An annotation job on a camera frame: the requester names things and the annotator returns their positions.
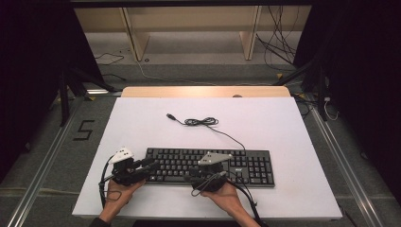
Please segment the gray floor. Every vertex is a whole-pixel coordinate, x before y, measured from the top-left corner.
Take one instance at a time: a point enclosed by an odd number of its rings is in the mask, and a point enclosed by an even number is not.
[[[260,36],[267,38],[270,34],[262,33]],[[112,65],[99,65],[103,74],[115,74],[126,79],[105,77],[107,83],[119,88],[143,85],[200,85],[199,82],[216,85],[272,84],[277,81],[277,74],[288,74],[288,71],[274,70],[265,64],[264,48],[260,43],[255,45],[253,60],[245,61],[239,36],[233,32],[152,34],[144,60],[141,61],[143,71],[133,61],[129,46],[121,34],[87,34],[87,37],[95,56],[108,52],[125,57]],[[290,43],[296,47],[299,33],[294,32],[289,37]],[[118,57],[105,56],[99,59],[98,63],[108,64],[117,59]],[[266,59],[268,64],[273,63],[275,67],[292,69],[273,55],[270,57],[270,53],[267,54]],[[292,93],[301,92],[300,81],[302,78],[295,79],[288,85]],[[95,88],[91,84],[87,84],[87,87]],[[116,96],[92,97],[86,98],[79,105],[61,149],[45,177],[23,226],[89,225],[90,220],[73,217],[71,213],[116,100]],[[300,114],[307,111],[302,103],[299,104],[299,109]],[[336,112],[333,106],[328,106],[328,111]],[[93,132],[89,140],[74,140],[86,136],[86,133],[78,132],[83,120],[93,121],[85,124],[87,127],[85,129]],[[35,177],[60,130],[60,122],[61,104],[55,100],[42,126],[30,141],[31,151],[20,156],[9,175],[0,184],[0,226],[6,226],[15,207],[24,196],[25,190]],[[305,117],[305,125],[339,205],[349,213],[358,226],[369,226],[369,221],[366,221],[362,215],[350,187],[325,142],[313,112]],[[336,121],[328,120],[327,125],[335,134],[362,188],[382,219],[383,226],[399,226],[400,205],[375,168],[368,160],[360,156],[363,150],[358,145],[346,120],[341,117]],[[131,226],[132,223],[131,219],[118,218],[113,226]],[[272,219],[269,220],[269,224],[270,226],[353,226],[347,217],[329,222]]]

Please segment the person's left hand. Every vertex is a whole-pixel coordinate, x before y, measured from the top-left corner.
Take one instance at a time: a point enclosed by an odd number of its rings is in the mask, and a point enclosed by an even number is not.
[[[133,192],[144,184],[145,180],[125,186],[110,180],[107,189],[106,204],[99,218],[110,224],[113,218],[120,212],[121,208],[130,201]]]

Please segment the black keyboard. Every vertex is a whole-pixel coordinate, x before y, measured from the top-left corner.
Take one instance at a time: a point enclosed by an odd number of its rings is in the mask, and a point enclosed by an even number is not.
[[[147,183],[190,185],[183,180],[183,175],[189,175],[189,169],[197,166],[207,152],[234,156],[222,162],[232,182],[244,183],[249,188],[274,187],[270,152],[243,149],[148,148],[147,158],[153,158],[160,167],[152,171]]]

